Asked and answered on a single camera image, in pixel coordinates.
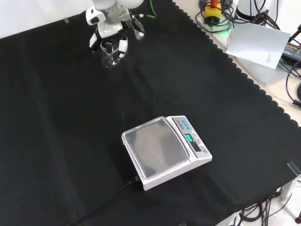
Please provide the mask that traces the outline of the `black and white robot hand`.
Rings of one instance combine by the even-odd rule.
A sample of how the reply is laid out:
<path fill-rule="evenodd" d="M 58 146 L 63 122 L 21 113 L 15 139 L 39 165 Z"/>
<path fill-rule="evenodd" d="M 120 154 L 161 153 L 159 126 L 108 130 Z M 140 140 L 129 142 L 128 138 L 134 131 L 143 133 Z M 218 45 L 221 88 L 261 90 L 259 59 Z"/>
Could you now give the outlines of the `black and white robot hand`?
<path fill-rule="evenodd" d="M 148 18 L 145 14 L 133 15 L 127 8 L 116 4 L 106 10 L 98 10 L 94 6 L 86 11 L 86 21 L 95 25 L 96 29 L 90 38 L 89 48 L 92 52 L 101 50 L 103 59 L 115 66 L 123 59 L 128 49 L 128 38 L 124 30 L 132 28 L 136 39 L 145 35 L 143 24 L 139 18 Z"/>

